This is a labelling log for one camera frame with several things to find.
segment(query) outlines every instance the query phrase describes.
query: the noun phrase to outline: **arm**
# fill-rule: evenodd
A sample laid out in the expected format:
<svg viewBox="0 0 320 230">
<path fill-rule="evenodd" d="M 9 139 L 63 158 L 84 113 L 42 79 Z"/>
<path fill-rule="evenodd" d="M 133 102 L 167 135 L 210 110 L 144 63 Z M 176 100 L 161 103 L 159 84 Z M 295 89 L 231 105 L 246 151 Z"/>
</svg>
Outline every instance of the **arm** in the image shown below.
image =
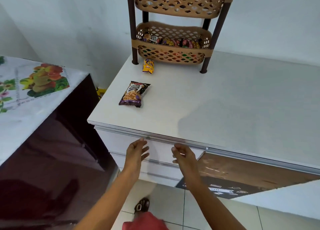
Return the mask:
<svg viewBox="0 0 320 230">
<path fill-rule="evenodd" d="M 197 201 L 202 214 L 212 230 L 246 230 L 229 210 L 214 196 L 208 187 L 202 183 L 198 172 L 197 160 L 191 149 L 176 143 L 172 148 L 173 157 L 184 176 L 186 186 Z"/>
<path fill-rule="evenodd" d="M 131 143 L 127 149 L 124 168 L 110 189 L 98 200 L 75 230 L 110 230 L 131 190 L 139 178 L 141 161 L 149 156 L 144 139 Z"/>
</svg>

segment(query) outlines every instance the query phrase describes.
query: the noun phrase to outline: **brown plastic basket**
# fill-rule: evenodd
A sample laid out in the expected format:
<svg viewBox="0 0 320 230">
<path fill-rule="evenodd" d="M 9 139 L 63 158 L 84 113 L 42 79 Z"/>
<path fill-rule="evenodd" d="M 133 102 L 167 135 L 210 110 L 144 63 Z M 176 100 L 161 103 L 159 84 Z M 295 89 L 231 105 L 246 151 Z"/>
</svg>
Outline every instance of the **brown plastic basket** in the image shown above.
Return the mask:
<svg viewBox="0 0 320 230">
<path fill-rule="evenodd" d="M 143 34 L 156 35 L 159 38 L 187 38 L 196 40 L 201 38 L 201 48 L 184 48 L 179 46 L 166 46 L 140 41 Z M 132 41 L 132 47 L 138 49 L 143 58 L 150 58 L 162 62 L 198 64 L 202 63 L 205 57 L 211 57 L 213 50 L 209 49 L 211 33 L 196 26 L 172 26 L 160 22 L 150 21 L 137 26 L 137 40 Z"/>
<path fill-rule="evenodd" d="M 134 0 L 134 2 L 142 11 L 212 19 L 219 15 L 224 2 L 232 0 Z"/>
</svg>

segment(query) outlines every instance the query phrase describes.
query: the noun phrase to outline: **rack leg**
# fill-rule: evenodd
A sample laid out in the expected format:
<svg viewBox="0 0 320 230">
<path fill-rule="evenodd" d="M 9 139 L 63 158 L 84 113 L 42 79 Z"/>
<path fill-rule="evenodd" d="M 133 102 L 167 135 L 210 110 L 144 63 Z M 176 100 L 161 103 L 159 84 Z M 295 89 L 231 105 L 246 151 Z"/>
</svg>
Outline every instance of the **rack leg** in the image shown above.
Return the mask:
<svg viewBox="0 0 320 230">
<path fill-rule="evenodd" d="M 142 22 L 143 23 L 149 22 L 149 12 L 142 11 Z"/>
<path fill-rule="evenodd" d="M 230 5 L 231 5 L 231 3 L 224 3 L 223 7 L 221 9 L 221 12 L 220 12 L 216 27 L 214 28 L 214 33 L 213 33 L 211 41 L 210 41 L 210 47 L 209 48 L 212 49 L 212 50 L 214 50 L 214 47 L 216 46 L 220 31 L 222 29 L 223 23 L 224 23 L 224 21 L 226 19 L 226 16 L 228 14 Z M 210 22 L 206 22 L 206 20 L 207 19 L 204 20 L 203 27 L 207 23 L 208 23 L 208 27 L 209 27 Z M 200 73 L 206 73 L 207 72 L 207 66 L 209 64 L 209 61 L 210 61 L 210 57 L 206 57 L 204 62 L 203 62 L 202 69 L 201 69 Z"/>
<path fill-rule="evenodd" d="M 136 48 L 132 48 L 132 63 L 134 65 L 138 65 L 138 50 Z"/>
<path fill-rule="evenodd" d="M 200 73 L 206 73 L 207 72 L 207 67 L 208 67 L 208 64 L 210 62 L 210 58 L 211 57 L 206 57 L 205 60 L 203 61 L 202 63 L 202 68 L 200 70 Z"/>
<path fill-rule="evenodd" d="M 202 29 L 208 30 L 209 26 L 210 26 L 210 21 L 211 21 L 211 19 L 205 19 L 204 22 L 203 22 Z"/>
<path fill-rule="evenodd" d="M 129 8 L 129 20 L 130 20 L 130 33 L 131 39 L 137 39 L 137 30 L 136 30 L 136 14 L 134 12 L 134 0 L 128 0 Z M 132 48 L 132 63 L 134 65 L 138 64 L 138 52 L 136 48 Z"/>
</svg>

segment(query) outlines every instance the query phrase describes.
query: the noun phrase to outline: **hand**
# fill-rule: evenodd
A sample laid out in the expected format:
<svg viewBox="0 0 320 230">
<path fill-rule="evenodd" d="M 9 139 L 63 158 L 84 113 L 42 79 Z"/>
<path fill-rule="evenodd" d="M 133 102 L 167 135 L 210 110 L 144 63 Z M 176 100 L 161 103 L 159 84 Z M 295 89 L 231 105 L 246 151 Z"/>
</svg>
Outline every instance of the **hand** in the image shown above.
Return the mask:
<svg viewBox="0 0 320 230">
<path fill-rule="evenodd" d="M 173 160 L 173 163 L 179 164 L 186 186 L 191 191 L 194 186 L 196 187 L 201 183 L 196 156 L 190 147 L 180 143 L 176 143 L 171 148 L 171 151 L 173 157 L 176 158 L 176 160 Z"/>
<path fill-rule="evenodd" d="M 127 149 L 123 172 L 130 174 L 130 177 L 134 182 L 136 182 L 139 178 L 141 161 L 149 156 L 149 153 L 145 153 L 149 150 L 149 147 L 143 148 L 143 146 L 146 144 L 147 141 L 145 141 L 143 138 L 140 138 L 139 140 L 131 143 Z"/>
</svg>

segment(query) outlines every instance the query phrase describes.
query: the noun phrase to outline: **cabinet drawer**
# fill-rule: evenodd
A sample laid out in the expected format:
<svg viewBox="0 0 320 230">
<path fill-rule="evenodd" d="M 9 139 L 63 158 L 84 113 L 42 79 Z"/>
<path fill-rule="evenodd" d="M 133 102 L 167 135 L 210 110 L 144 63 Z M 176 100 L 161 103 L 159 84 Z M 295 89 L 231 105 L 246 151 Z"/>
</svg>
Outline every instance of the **cabinet drawer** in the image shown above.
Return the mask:
<svg viewBox="0 0 320 230">
<path fill-rule="evenodd" d="M 143 172 L 140 172 L 139 180 L 150 181 L 153 183 L 171 186 L 171 187 L 175 187 L 179 183 L 179 180 L 164 178 L 160 175 L 151 175 Z"/>
<path fill-rule="evenodd" d="M 124 167 L 125 163 L 125 155 L 115 155 L 114 153 L 110 153 L 115 160 L 116 164 L 119 168 Z M 165 176 L 176 180 L 181 180 L 183 175 L 179 168 L 173 168 L 166 165 L 161 165 L 157 163 L 150 163 L 146 161 L 141 162 L 141 170 L 142 173 L 150 173 L 156 174 L 159 176 Z"/>
<path fill-rule="evenodd" d="M 139 139 L 139 137 L 119 134 L 116 132 L 103 131 L 100 129 L 96 130 L 109 152 L 116 152 L 125 155 L 129 144 Z M 147 139 L 147 142 L 147 146 L 150 148 L 149 159 L 164 163 L 172 163 L 174 158 L 172 157 L 171 148 L 174 144 L 154 141 L 151 139 Z M 200 149 L 191 148 L 191 150 L 194 152 L 196 159 L 199 159 L 203 153 L 203 150 Z"/>
</svg>

